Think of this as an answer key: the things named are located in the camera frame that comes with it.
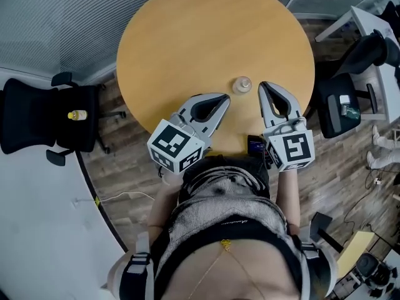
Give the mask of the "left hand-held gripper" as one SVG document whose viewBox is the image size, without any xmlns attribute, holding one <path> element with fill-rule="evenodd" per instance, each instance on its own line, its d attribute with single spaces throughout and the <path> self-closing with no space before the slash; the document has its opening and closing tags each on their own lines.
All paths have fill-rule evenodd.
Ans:
<svg viewBox="0 0 400 300">
<path fill-rule="evenodd" d="M 190 97 L 167 121 L 161 120 L 147 142 L 151 159 L 174 174 L 183 173 L 211 147 L 211 132 L 217 130 L 231 103 L 224 93 Z"/>
</svg>

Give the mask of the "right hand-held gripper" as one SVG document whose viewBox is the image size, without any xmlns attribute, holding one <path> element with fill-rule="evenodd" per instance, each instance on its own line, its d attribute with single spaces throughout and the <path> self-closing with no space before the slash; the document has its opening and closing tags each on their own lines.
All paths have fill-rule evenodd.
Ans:
<svg viewBox="0 0 400 300">
<path fill-rule="evenodd" d="M 272 82 L 259 85 L 258 97 L 265 124 L 263 157 L 267 165 L 279 172 L 310 165 L 314 161 L 313 133 L 301 116 L 298 100 Z"/>
</svg>

